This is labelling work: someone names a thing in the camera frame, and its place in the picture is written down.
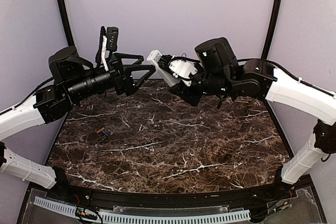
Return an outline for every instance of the white robot arm segment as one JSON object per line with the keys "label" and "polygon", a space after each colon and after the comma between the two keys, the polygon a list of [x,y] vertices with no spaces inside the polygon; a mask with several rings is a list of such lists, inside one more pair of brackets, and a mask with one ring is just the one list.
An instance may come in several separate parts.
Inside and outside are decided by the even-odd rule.
{"label": "white robot arm segment", "polygon": [[0,141],[33,126],[45,124],[38,109],[34,108],[36,96],[0,116]]}
{"label": "white robot arm segment", "polygon": [[51,189],[56,184],[56,173],[49,167],[36,164],[24,157],[5,148],[3,143],[0,148],[4,151],[4,163],[0,166],[0,173],[10,174],[34,182],[44,188]]}
{"label": "white robot arm segment", "polygon": [[282,182],[290,185],[295,184],[305,172],[327,155],[321,149],[314,147],[315,138],[315,134],[311,134],[304,147],[289,162],[283,165],[281,170]]}
{"label": "white robot arm segment", "polygon": [[279,68],[274,69],[274,76],[277,81],[270,86],[266,100],[306,112],[328,125],[336,122],[336,95],[332,97],[304,85]]}

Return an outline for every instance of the cable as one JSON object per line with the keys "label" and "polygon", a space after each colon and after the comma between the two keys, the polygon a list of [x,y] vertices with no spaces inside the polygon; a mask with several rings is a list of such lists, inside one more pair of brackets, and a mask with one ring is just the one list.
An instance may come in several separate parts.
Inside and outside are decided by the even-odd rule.
{"label": "cable", "polygon": [[281,199],[280,199],[277,202],[275,202],[274,204],[272,204],[270,207],[268,207],[265,211],[262,211],[261,213],[259,213],[257,215],[251,216],[251,218],[264,219],[264,218],[266,218],[266,217],[268,217],[268,216],[270,216],[270,215],[272,215],[272,214],[274,214],[276,212],[279,212],[279,211],[282,211],[282,210],[286,209],[289,206],[288,203],[291,202],[291,200],[293,199],[293,193],[292,193],[292,191],[288,190],[288,192],[289,192],[290,198],[289,198],[289,200],[287,200],[284,203],[282,203],[281,206],[278,206],[278,207],[274,208],[272,210],[272,212],[266,214],[265,216],[259,217],[259,215],[262,215],[264,212],[269,211],[273,206],[275,206],[277,203],[279,203],[281,201]]}
{"label": "cable", "polygon": [[328,159],[329,159],[330,156],[331,156],[331,154],[329,153],[328,157],[326,157],[325,159],[323,159],[323,157],[322,157],[322,158],[321,158],[321,161],[322,161],[322,162],[326,162],[326,161],[328,161]]}
{"label": "cable", "polygon": [[60,13],[60,16],[61,16],[63,29],[64,29],[65,36],[67,38],[68,45],[69,46],[74,46],[75,41],[74,41],[74,37],[72,36],[72,32],[71,32],[71,28],[70,28],[69,17],[68,17],[68,14],[67,14],[67,8],[66,8],[66,5],[65,5],[65,0],[57,0],[57,3],[58,3],[58,9],[59,9],[59,13]]}
{"label": "cable", "polygon": [[276,28],[277,19],[279,15],[280,3],[281,3],[281,0],[274,0],[273,2],[272,14],[271,14],[271,18],[270,18],[269,25],[268,25],[267,35],[265,39],[263,52],[261,54],[261,59],[267,59],[267,56],[269,54],[269,49],[272,44],[272,39],[274,36],[274,31]]}
{"label": "cable", "polygon": [[325,94],[327,94],[327,95],[330,95],[331,97],[334,97],[334,96],[335,96],[333,93],[330,93],[330,92],[328,92],[328,91],[326,91],[326,90],[324,90],[324,89],[321,89],[321,88],[319,88],[319,87],[316,87],[315,85],[310,84],[310,83],[308,83],[308,82],[306,82],[306,81],[300,80],[300,79],[299,79],[298,77],[296,77],[294,74],[292,74],[291,72],[289,72],[286,68],[284,68],[284,67],[281,66],[279,63],[276,63],[276,62],[274,62],[274,61],[271,61],[271,60],[264,60],[264,59],[257,59],[257,58],[239,59],[239,60],[237,60],[237,61],[238,61],[238,62],[242,62],[242,61],[248,61],[248,60],[261,60],[261,61],[263,61],[263,62],[270,63],[270,64],[272,64],[272,65],[278,67],[279,69],[281,69],[283,72],[285,72],[287,75],[289,75],[290,77],[292,77],[294,80],[296,80],[296,81],[300,81],[302,84],[304,84],[304,85],[306,85],[306,86],[308,86],[308,87],[310,87],[310,88],[316,89],[316,90],[318,90],[318,91],[320,91],[320,92],[322,92],[322,93],[325,93]]}
{"label": "cable", "polygon": [[[48,82],[51,82],[54,78],[50,77],[48,80],[45,80],[44,82],[42,82],[40,85],[38,85],[29,95],[27,95],[22,101],[20,101],[20,103],[18,103],[17,105],[14,106],[14,108],[19,107],[20,105],[22,105],[25,101],[27,101],[27,99],[29,97],[31,97],[37,90],[39,90],[42,86],[44,86],[45,84],[47,84]],[[0,112],[0,115],[3,115],[9,111],[11,111],[12,108],[8,108],[7,110],[4,110],[2,112]]]}
{"label": "cable", "polygon": [[[200,63],[199,60],[194,60],[194,59],[191,59],[191,58],[187,58],[187,54],[184,52],[181,56],[175,56],[174,58],[172,58],[169,62],[168,62],[168,66],[173,62],[173,61],[176,61],[176,60],[183,60],[183,61],[191,61],[191,62],[194,62],[194,63]],[[180,79],[184,80],[184,81],[192,81],[191,78],[184,78],[182,76],[179,76],[177,75],[177,77],[179,77]]]}
{"label": "cable", "polygon": [[93,220],[92,221],[88,221],[88,220],[84,220],[82,216],[86,216],[86,212],[85,212],[86,208],[84,208],[82,211],[78,209],[78,207],[76,207],[76,213],[78,214],[78,218],[79,220],[77,220],[79,223],[82,223],[82,224],[93,224],[96,220]]}
{"label": "cable", "polygon": [[78,209],[78,207],[83,208],[83,211],[85,211],[86,209],[88,209],[88,210],[90,210],[91,212],[93,212],[95,215],[97,215],[97,217],[100,219],[100,223],[101,223],[101,224],[104,223],[103,218],[100,216],[100,214],[98,213],[98,211],[94,210],[93,208],[85,207],[85,206],[82,206],[82,205],[79,204],[80,201],[79,201],[79,197],[78,197],[77,194],[74,194],[74,195],[72,195],[68,200],[65,200],[65,199],[63,199],[62,197],[58,196],[58,195],[57,195],[56,193],[54,193],[53,191],[50,191],[50,192],[51,192],[52,194],[54,194],[57,198],[59,198],[61,201],[65,201],[65,202],[67,202],[67,203],[70,203],[69,200],[72,199],[73,197],[76,197],[76,198],[77,198],[77,204],[75,204],[75,206],[76,206],[76,210]]}
{"label": "cable", "polygon": [[275,206],[275,205],[276,205],[277,203],[279,203],[280,201],[281,201],[281,200],[276,201],[276,202],[273,203],[271,206],[269,206],[266,210],[264,210],[264,211],[258,213],[257,215],[251,216],[251,218],[256,218],[257,216],[262,215],[264,212],[268,212],[269,209],[271,209],[273,206]]}

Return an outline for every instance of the black frame pole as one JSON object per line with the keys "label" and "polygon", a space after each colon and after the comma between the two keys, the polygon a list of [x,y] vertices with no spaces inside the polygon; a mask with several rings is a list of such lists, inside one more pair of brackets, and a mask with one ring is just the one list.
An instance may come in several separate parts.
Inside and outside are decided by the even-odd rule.
{"label": "black frame pole", "polygon": [[271,47],[272,40],[273,40],[275,26],[276,26],[277,20],[278,20],[280,3],[281,3],[281,0],[274,0],[271,19],[269,21],[267,36],[266,36],[266,39],[265,39],[264,49],[263,49],[263,52],[261,54],[261,59],[266,60],[267,57],[268,57],[269,49]]}
{"label": "black frame pole", "polygon": [[63,29],[64,29],[65,36],[67,38],[68,45],[69,46],[75,46],[74,38],[72,36],[72,32],[71,32],[71,28],[70,28],[67,9],[66,9],[66,6],[65,6],[65,1],[64,0],[57,0],[57,3],[58,3],[59,13],[61,15]]}

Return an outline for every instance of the brown marble surface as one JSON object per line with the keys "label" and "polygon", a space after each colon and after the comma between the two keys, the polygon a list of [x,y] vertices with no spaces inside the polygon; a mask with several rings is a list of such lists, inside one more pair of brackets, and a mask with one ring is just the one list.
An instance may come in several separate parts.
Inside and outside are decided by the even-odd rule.
{"label": "brown marble surface", "polygon": [[[203,97],[192,107],[159,80],[75,106],[48,165],[74,185],[134,193],[202,193],[270,184],[289,157],[264,105]],[[105,127],[109,137],[96,133]]]}

